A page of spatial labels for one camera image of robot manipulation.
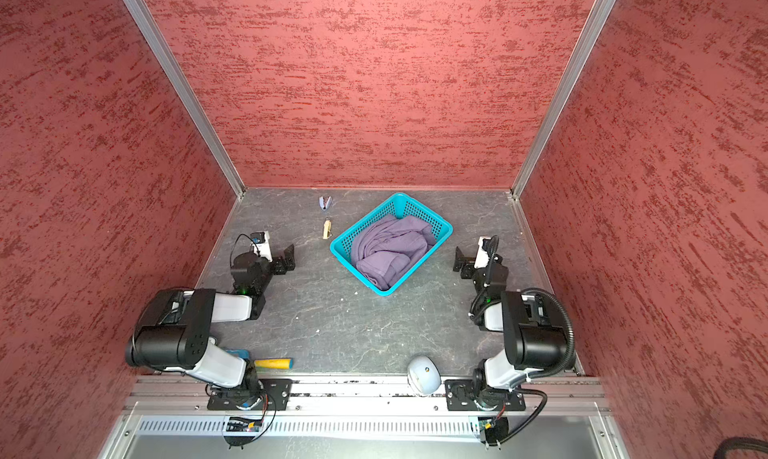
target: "aluminum frame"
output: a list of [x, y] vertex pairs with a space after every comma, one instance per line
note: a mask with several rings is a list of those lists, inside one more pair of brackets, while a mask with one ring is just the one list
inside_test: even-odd
[[192, 122], [194, 122], [197, 130], [200, 131], [200, 135], [205, 140], [211, 154], [214, 155], [216, 163], [221, 168], [221, 172], [226, 176], [226, 180], [230, 183], [237, 197], [242, 197], [245, 193], [243, 180], [240, 178], [240, 174], [237, 173], [237, 169], [235, 169], [229, 154], [226, 153], [224, 145], [219, 140], [214, 126], [205, 115], [203, 106], [197, 100], [192, 86], [181, 70], [178, 61], [176, 61], [176, 57], [174, 57], [170, 50], [168, 42], [163, 37], [158, 24], [152, 18], [152, 13], [149, 11], [147, 3], [144, 0], [123, 0], [123, 2], [128, 8], [128, 12], [134, 18], [134, 22], [139, 27], [141, 34], [149, 44], [150, 49], [152, 49], [154, 56], [157, 57], [166, 76], [168, 76], [171, 85], [176, 89], [179, 99], [181, 99], [184, 107], [187, 108]]
[[216, 255], [219, 253], [222, 253], [221, 250], [221, 244], [224, 242], [226, 237], [229, 234], [230, 229], [230, 223], [232, 222], [232, 219], [234, 218], [237, 209], [240, 207], [240, 204], [243, 202], [243, 195], [237, 195], [235, 197], [235, 202], [232, 204], [232, 209], [230, 209], [230, 213], [226, 216], [226, 220], [224, 221], [224, 224], [221, 226], [221, 230], [219, 231], [219, 236], [216, 237], [216, 243], [214, 243], [214, 247], [210, 250], [210, 254], [208, 254], [208, 259], [205, 261], [205, 265], [203, 266], [203, 270], [200, 272], [200, 276], [197, 278], [197, 282], [195, 282], [195, 289], [200, 289], [203, 285], [203, 278], [207, 277], [208, 269], [210, 268], [211, 263], [216, 259]]
[[[507, 198], [509, 200], [509, 206], [512, 208], [512, 216], [514, 217], [514, 221], [520, 227], [520, 235], [523, 241], [523, 247], [525, 248], [525, 255], [528, 256], [528, 261], [530, 262], [534, 284], [536, 287], [554, 293], [554, 290], [552, 289], [552, 282], [549, 281], [547, 269], [544, 267], [544, 262], [542, 261], [542, 256], [538, 253], [538, 248], [536, 247], [536, 241], [533, 238], [531, 226], [528, 224], [528, 220], [525, 218], [525, 212], [523, 211], [522, 204], [520, 203], [520, 198], [516, 198], [514, 194], [512, 194], [512, 190], [510, 190]], [[578, 353], [576, 354], [576, 364], [574, 366], [574, 370], [576, 371], [577, 375], [586, 375], [584, 366], [581, 364], [581, 359], [578, 357]]]
[[578, 41], [571, 53], [571, 59], [568, 60], [568, 64], [565, 66], [563, 76], [558, 84], [558, 88], [555, 89], [552, 101], [549, 103], [549, 108], [544, 114], [542, 120], [542, 126], [539, 127], [536, 136], [533, 139], [531, 148], [528, 151], [528, 155], [523, 161], [523, 165], [520, 168], [517, 178], [514, 180], [512, 186], [512, 195], [515, 198], [520, 198], [525, 189], [525, 185], [528, 184], [528, 180], [533, 174], [534, 168], [539, 158], [542, 156], [544, 147], [549, 141], [549, 137], [552, 135], [552, 130], [555, 124], [557, 124], [560, 114], [565, 108], [565, 103], [571, 96], [571, 92], [576, 86], [581, 70], [584, 69], [584, 64], [587, 63], [594, 44], [598, 41], [600, 32], [603, 30], [605, 21], [610, 15], [611, 9], [613, 9], [616, 0], [594, 0], [592, 9], [589, 12], [587, 21], [584, 23], [584, 27], [581, 29]]
[[[276, 414], [274, 431], [265, 435], [476, 441], [478, 416], [485, 415], [448, 411], [442, 385], [434, 395], [415, 396], [405, 375], [264, 374], [262, 381], [282, 377], [294, 380], [288, 407]], [[535, 380], [530, 387], [549, 396], [542, 416], [588, 417], [603, 459], [627, 457], [620, 455], [623, 442], [611, 426], [612, 411], [599, 377], [566, 374]], [[208, 411], [206, 403], [205, 384], [192, 377], [138, 376], [100, 459], [124, 457], [140, 435], [223, 435], [222, 426], [234, 413]], [[538, 397], [526, 397], [526, 411], [505, 415], [529, 415], [538, 404]]]

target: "gray marble tabletop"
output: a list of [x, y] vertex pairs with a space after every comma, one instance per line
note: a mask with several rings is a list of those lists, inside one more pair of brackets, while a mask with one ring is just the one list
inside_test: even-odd
[[[250, 189], [237, 207], [200, 287], [229, 292], [229, 257], [235, 237], [269, 231], [274, 254], [293, 243], [296, 270], [275, 276], [256, 321], [216, 323], [211, 334], [227, 349], [251, 358], [293, 358], [293, 373], [404, 373], [418, 354], [432, 358], [442, 375], [467, 375], [498, 353], [500, 334], [480, 331], [467, 317], [471, 281], [452, 271], [454, 248], [474, 255], [480, 235], [498, 234], [498, 253], [509, 267], [508, 288], [533, 285], [521, 240], [504, 192], [407, 192], [453, 225], [453, 235], [387, 297], [369, 290], [330, 252], [332, 237], [389, 198], [392, 191]], [[318, 198], [331, 195], [321, 210]], [[245, 252], [241, 240], [235, 254]]]

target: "black mounting plate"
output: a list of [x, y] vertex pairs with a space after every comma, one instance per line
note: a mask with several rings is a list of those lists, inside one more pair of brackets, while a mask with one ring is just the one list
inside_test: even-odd
[[[274, 411], [274, 405], [277, 404], [278, 411], [284, 411], [288, 406], [288, 399], [290, 399], [290, 387], [293, 384], [291, 379], [264, 379], [260, 378], [261, 386], [270, 395], [269, 411]], [[246, 413], [242, 409], [238, 409], [235, 404], [242, 404], [245, 399], [250, 396], [250, 392], [244, 389], [219, 389], [214, 388], [210, 393], [210, 399], [208, 399], [208, 411], [238, 411], [240, 413]]]
[[[472, 380], [469, 379], [447, 379], [446, 380], [446, 401], [449, 411], [500, 411], [502, 405], [493, 409], [481, 409], [475, 400], [471, 398]], [[525, 411], [525, 399], [520, 395], [508, 392], [504, 398], [507, 405], [507, 411]]]

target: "black hose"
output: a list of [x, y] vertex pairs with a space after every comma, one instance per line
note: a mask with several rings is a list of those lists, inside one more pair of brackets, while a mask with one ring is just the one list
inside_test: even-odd
[[477, 314], [475, 314], [475, 311], [477, 310], [478, 306], [480, 305], [480, 302], [482, 302], [482, 298], [485, 297], [485, 291], [487, 291], [488, 288], [484, 287], [483, 289], [480, 289], [477, 295], [475, 295], [475, 298], [472, 300], [472, 305], [469, 306], [469, 315], [472, 317], [472, 320], [475, 320], [475, 317], [477, 317]]
[[480, 321], [482, 321], [482, 316], [485, 314], [485, 311], [488, 310], [488, 308], [492, 305], [499, 304], [501, 301], [501, 299], [494, 299], [493, 301], [483, 304], [480, 309], [478, 309], [478, 311], [475, 312], [475, 314], [472, 316], [472, 322], [474, 322], [475, 325], [480, 325]]
[[547, 405], [547, 395], [543, 391], [539, 391], [537, 389], [524, 389], [522, 387], [519, 387], [518, 391], [522, 392], [523, 394], [527, 394], [527, 395], [537, 395], [537, 396], [540, 396], [542, 398], [542, 401], [538, 403], [538, 406], [536, 406], [536, 408], [531, 413], [531, 415], [526, 417], [523, 422], [521, 422], [514, 429], [512, 429], [509, 432], [509, 434], [507, 434], [504, 437], [502, 437], [501, 439], [499, 439], [498, 440], [499, 444], [504, 444], [506, 441], [509, 441], [514, 436], [519, 434], [520, 431], [522, 431], [523, 429], [525, 429], [526, 426], [531, 424], [533, 419], [535, 419], [536, 417], [538, 417], [539, 414], [541, 414], [542, 410], [544, 409], [544, 406]]
[[485, 249], [485, 252], [488, 253], [488, 265], [485, 266], [485, 283], [483, 284], [483, 287], [486, 288], [491, 285], [491, 270], [493, 268], [493, 258], [496, 256], [496, 251], [498, 251], [498, 236], [494, 235], [488, 240]]
[[576, 344], [574, 342], [574, 328], [573, 323], [571, 322], [571, 318], [568, 317], [568, 312], [565, 310], [563, 305], [560, 303], [557, 298], [554, 297], [552, 292], [544, 291], [543, 289], [539, 288], [529, 288], [525, 289], [522, 294], [523, 295], [542, 295], [545, 298], [549, 299], [549, 302], [554, 305], [557, 310], [560, 311], [560, 314], [563, 318], [564, 323], [564, 333], [565, 333], [565, 354], [562, 355], [560, 360], [555, 363], [551, 368], [544, 369], [542, 371], [533, 371], [528, 373], [527, 375], [523, 375], [516, 379], [514, 382], [512, 382], [509, 385], [510, 389], [514, 389], [515, 387], [518, 387], [522, 383], [524, 383], [528, 378], [530, 379], [536, 379], [538, 377], [549, 377], [555, 374], [559, 374], [562, 371], [565, 370], [565, 368], [568, 367], [569, 364], [571, 364], [571, 361], [574, 359], [574, 355], [576, 354]]
[[720, 443], [713, 458], [726, 459], [726, 453], [728, 451], [735, 451], [737, 449], [764, 452], [768, 454], [768, 442], [761, 441], [760, 439], [753, 439], [752, 437], [728, 437]]
[[477, 324], [476, 318], [479, 316], [475, 311], [482, 302], [482, 298], [485, 296], [485, 291], [488, 291], [488, 285], [491, 281], [491, 271], [493, 269], [494, 257], [498, 251], [498, 236], [494, 235], [488, 240], [486, 244], [485, 252], [488, 253], [488, 265], [485, 266], [485, 280], [483, 281], [482, 289], [475, 295], [475, 299], [472, 301], [472, 305], [469, 306], [469, 315], [472, 317], [472, 321]]

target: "black cable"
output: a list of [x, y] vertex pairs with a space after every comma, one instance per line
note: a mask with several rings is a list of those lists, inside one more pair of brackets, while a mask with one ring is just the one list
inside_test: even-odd
[[524, 389], [522, 387], [519, 387], [517, 390], [522, 392], [523, 394], [540, 396], [542, 398], [542, 401], [538, 403], [538, 406], [536, 406], [536, 408], [531, 413], [531, 415], [526, 417], [523, 422], [521, 422], [514, 429], [512, 429], [509, 432], [509, 434], [507, 434], [504, 437], [502, 437], [501, 439], [499, 439], [498, 440], [499, 444], [504, 444], [506, 441], [509, 441], [514, 436], [520, 434], [520, 431], [522, 431], [523, 429], [525, 429], [526, 426], [531, 424], [533, 419], [538, 417], [538, 415], [542, 413], [542, 410], [544, 409], [544, 406], [547, 405], [547, 395], [543, 391], [539, 391], [538, 389]]
[[735, 450], [757, 451], [768, 454], [768, 442], [752, 437], [728, 437], [717, 448], [713, 459], [726, 459], [728, 451]]
[[482, 298], [485, 296], [485, 291], [487, 291], [488, 288], [483, 286], [480, 291], [478, 291], [478, 294], [475, 295], [475, 298], [472, 300], [472, 304], [469, 306], [469, 316], [474, 320], [477, 314], [475, 314], [475, 311], [477, 307], [480, 305], [480, 302], [482, 301]]
[[269, 393], [269, 392], [266, 392], [266, 391], [264, 391], [264, 394], [266, 394], [266, 396], [267, 396], [267, 397], [269, 397], [269, 399], [270, 399], [270, 403], [271, 403], [271, 404], [274, 404], [274, 406], [275, 406], [275, 411], [272, 413], [272, 420], [270, 421], [270, 425], [268, 425], [268, 426], [264, 427], [264, 430], [261, 432], [261, 434], [259, 434], [259, 435], [257, 435], [257, 436], [256, 436], [256, 438], [254, 439], [254, 441], [255, 441], [256, 439], [258, 439], [259, 437], [263, 436], [263, 435], [264, 435], [264, 433], [266, 433], [266, 432], [267, 432], [267, 431], [270, 429], [270, 427], [272, 427], [272, 423], [275, 421], [275, 416], [277, 416], [277, 403], [276, 403], [276, 402], [275, 402], [275, 400], [272, 398], [272, 396], [270, 395], [270, 393]]
[[472, 317], [472, 322], [475, 323], [475, 325], [480, 325], [480, 321], [482, 321], [482, 316], [485, 314], [485, 311], [488, 310], [492, 305], [500, 304], [502, 302], [501, 299], [494, 299], [492, 301], [486, 302], [483, 304], [480, 309], [475, 313], [475, 315]]
[[478, 323], [477, 317], [480, 315], [477, 312], [477, 308], [482, 302], [485, 292], [488, 291], [488, 286], [491, 284], [491, 273], [496, 258], [496, 251], [498, 251], [497, 235], [494, 235], [488, 240], [484, 250], [488, 253], [488, 265], [485, 266], [485, 280], [483, 281], [482, 289], [475, 295], [475, 299], [472, 300], [472, 305], [469, 306], [469, 316], [472, 318], [472, 321], [475, 322], [475, 325]]
[[162, 325], [163, 321], [168, 319], [169, 315], [176, 314], [179, 311], [179, 309], [181, 309], [181, 306], [177, 307], [176, 309], [171, 309], [168, 312], [166, 312], [165, 315], [163, 316], [163, 318], [158, 321], [158, 325]]
[[[241, 237], [245, 237], [246, 239], [254, 243], [254, 245], [258, 245], [258, 243], [254, 241], [248, 234], [238, 234], [234, 244], [232, 244], [232, 250], [230, 250], [230, 269], [232, 269], [232, 254], [235, 252], [235, 246], [237, 245], [237, 241], [239, 241]], [[256, 249], [256, 255], [261, 257], [261, 254], [259, 254], [259, 249]]]

